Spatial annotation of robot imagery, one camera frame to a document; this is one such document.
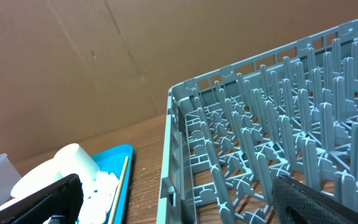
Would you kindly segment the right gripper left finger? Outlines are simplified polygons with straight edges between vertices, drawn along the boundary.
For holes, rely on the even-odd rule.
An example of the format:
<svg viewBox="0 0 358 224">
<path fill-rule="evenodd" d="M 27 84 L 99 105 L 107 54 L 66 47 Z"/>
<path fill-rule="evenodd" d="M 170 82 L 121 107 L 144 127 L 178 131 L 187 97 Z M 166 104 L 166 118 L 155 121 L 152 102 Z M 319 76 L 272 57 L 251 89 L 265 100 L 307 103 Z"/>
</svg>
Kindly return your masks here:
<svg viewBox="0 0 358 224">
<path fill-rule="evenodd" d="M 57 223 L 75 223 L 83 204 L 80 178 L 70 174 L 0 211 L 0 224 L 43 223 L 57 217 Z"/>
</svg>

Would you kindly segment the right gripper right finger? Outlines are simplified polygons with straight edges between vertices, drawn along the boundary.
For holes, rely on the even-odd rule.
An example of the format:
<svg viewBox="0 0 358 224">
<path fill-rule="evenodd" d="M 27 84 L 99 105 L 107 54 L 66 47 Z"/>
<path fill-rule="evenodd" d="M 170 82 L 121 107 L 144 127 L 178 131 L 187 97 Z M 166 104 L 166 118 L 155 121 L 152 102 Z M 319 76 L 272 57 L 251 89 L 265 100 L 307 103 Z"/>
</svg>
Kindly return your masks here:
<svg viewBox="0 0 358 224">
<path fill-rule="evenodd" d="M 281 224 L 358 224 L 358 213 L 287 175 L 272 185 L 273 208 Z"/>
</svg>

